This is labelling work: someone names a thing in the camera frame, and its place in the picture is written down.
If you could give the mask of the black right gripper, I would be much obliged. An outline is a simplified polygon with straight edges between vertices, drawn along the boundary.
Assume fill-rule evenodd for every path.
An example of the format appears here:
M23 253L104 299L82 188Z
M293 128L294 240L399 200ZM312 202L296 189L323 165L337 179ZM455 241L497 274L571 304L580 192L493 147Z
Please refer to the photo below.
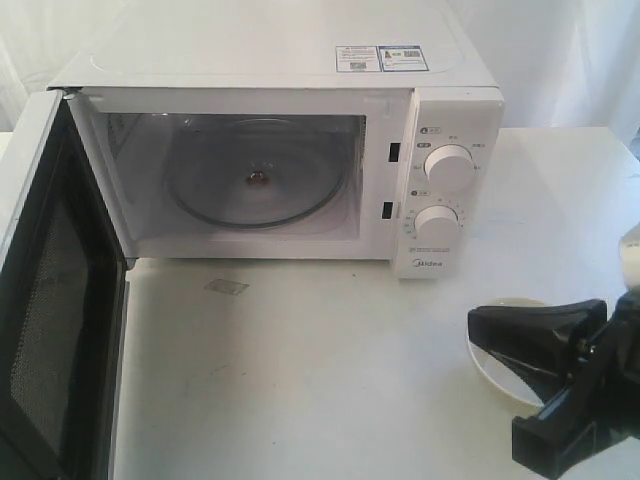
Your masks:
M532 372L569 372L580 347L606 321L607 305L600 299L551 307L480 306L467 316L471 343L489 353L489 385L527 408L541 408L543 399L519 365ZM513 419L511 455L530 471L558 479L579 462L638 437L639 294L627 292L575 381L536 415Z

